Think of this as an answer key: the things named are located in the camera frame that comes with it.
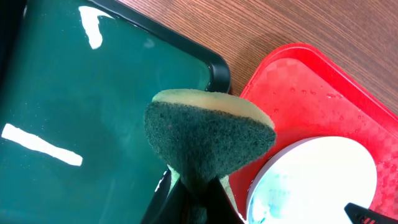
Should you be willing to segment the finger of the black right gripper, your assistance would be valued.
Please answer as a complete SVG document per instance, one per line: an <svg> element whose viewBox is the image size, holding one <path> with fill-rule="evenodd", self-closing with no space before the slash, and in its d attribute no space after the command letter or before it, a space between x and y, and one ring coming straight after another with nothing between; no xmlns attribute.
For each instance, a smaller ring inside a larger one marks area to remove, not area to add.
<svg viewBox="0 0 398 224"><path fill-rule="evenodd" d="M396 219L353 203L348 203L344 210L353 224L397 224Z"/></svg>

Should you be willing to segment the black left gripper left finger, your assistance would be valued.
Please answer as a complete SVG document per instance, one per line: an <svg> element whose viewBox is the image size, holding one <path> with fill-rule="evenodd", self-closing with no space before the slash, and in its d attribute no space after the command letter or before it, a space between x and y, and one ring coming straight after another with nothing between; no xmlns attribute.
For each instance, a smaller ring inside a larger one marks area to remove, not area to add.
<svg viewBox="0 0 398 224"><path fill-rule="evenodd" d="M141 224L187 223L188 205L189 194L186 187L180 179L172 186L172 172L167 169L155 188Z"/></svg>

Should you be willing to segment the light blue plate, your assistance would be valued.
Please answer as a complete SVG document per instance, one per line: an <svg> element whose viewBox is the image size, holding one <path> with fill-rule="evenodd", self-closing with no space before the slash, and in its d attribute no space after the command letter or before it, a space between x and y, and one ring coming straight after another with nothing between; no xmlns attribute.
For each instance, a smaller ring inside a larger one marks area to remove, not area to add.
<svg viewBox="0 0 398 224"><path fill-rule="evenodd" d="M246 221L350 224L344 207L369 208L376 185L375 162L362 144L339 136L303 139L259 171L249 189Z"/></svg>

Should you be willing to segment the green yellow sponge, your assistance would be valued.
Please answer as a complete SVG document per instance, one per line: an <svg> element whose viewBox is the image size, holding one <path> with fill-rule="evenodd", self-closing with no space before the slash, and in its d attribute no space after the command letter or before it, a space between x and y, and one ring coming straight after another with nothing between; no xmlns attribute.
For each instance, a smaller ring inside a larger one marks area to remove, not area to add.
<svg viewBox="0 0 398 224"><path fill-rule="evenodd" d="M207 223L205 194L219 178L235 212L228 177L262 157L277 138L268 115L248 100L194 89L164 90L144 113L146 138L189 194L187 223Z"/></svg>

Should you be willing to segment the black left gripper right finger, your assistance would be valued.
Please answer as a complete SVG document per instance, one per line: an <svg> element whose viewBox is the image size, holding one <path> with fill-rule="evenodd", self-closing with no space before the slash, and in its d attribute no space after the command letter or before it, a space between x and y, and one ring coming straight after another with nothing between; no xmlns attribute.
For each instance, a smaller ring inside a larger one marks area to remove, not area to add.
<svg viewBox="0 0 398 224"><path fill-rule="evenodd" d="M217 177L208 184L205 207L207 224L243 224Z"/></svg>

